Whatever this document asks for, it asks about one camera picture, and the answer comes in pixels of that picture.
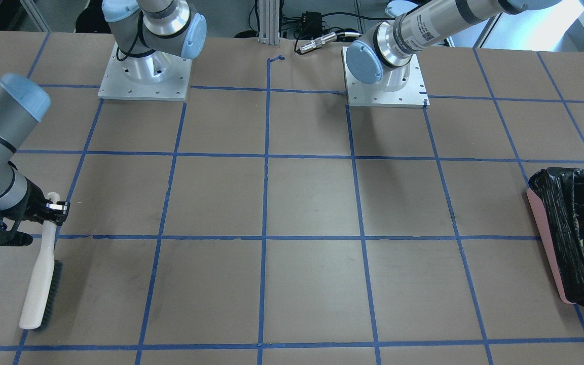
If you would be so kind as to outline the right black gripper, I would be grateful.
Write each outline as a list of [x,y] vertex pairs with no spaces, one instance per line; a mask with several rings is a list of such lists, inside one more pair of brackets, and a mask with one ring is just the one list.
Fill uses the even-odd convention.
[[3,175],[0,180],[0,246],[28,246],[33,238],[19,231],[23,221],[51,222],[62,227],[71,203],[53,202],[23,175]]

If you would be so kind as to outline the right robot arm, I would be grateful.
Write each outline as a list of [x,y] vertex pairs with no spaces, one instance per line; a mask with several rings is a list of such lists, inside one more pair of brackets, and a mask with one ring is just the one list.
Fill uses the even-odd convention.
[[[192,60],[208,34],[203,14],[187,1],[103,1],[102,15],[116,39],[116,58],[136,64],[174,55]],[[0,77],[0,246],[28,246],[33,239],[19,230],[23,221],[62,226],[69,203],[53,202],[11,162],[51,106],[48,93],[28,77],[8,72]]]

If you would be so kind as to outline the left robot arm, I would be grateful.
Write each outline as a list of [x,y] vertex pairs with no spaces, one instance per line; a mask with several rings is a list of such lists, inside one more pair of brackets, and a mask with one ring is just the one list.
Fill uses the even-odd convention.
[[412,56],[451,35],[501,13],[547,9],[558,1],[430,1],[382,21],[354,40],[345,53],[348,71],[384,92],[405,86]]

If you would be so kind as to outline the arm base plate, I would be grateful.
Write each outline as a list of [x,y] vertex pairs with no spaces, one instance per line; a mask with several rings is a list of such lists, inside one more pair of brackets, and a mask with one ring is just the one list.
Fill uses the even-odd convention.
[[117,60],[114,44],[100,83],[100,99],[118,101],[185,101],[193,61],[156,51],[143,58]]
[[366,85],[351,74],[346,60],[347,49],[342,48],[342,58],[349,106],[408,108],[430,106],[417,55],[410,58],[409,64],[383,76],[379,83]]

